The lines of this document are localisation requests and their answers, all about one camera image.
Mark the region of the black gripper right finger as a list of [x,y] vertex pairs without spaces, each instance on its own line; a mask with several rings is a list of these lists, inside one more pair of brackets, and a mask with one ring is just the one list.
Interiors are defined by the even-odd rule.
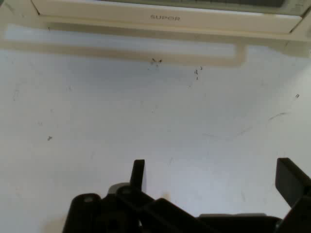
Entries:
[[277,233],[311,232],[311,179],[291,159],[278,158],[275,185],[290,206]]

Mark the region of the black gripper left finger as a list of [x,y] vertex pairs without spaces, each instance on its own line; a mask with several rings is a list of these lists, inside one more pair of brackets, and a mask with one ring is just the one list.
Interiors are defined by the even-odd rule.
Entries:
[[199,221],[165,199],[143,193],[144,160],[135,160],[130,182],[104,198],[76,196],[63,228],[65,233],[198,233]]

